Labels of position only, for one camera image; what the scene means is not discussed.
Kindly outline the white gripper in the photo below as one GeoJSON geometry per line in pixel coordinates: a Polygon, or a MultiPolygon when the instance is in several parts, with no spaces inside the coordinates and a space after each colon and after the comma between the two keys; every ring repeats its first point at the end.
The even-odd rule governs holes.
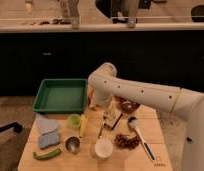
{"type": "Polygon", "coordinates": [[[117,103],[112,101],[106,110],[106,126],[114,130],[122,115],[121,111],[117,108],[117,103]]]}

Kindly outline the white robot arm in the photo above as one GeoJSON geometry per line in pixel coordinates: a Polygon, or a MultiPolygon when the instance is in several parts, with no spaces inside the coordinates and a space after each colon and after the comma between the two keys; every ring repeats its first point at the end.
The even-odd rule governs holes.
{"type": "Polygon", "coordinates": [[[88,77],[92,101],[103,106],[112,95],[176,114],[187,121],[181,171],[204,171],[204,93],[185,88],[124,80],[105,62],[88,77]]]}

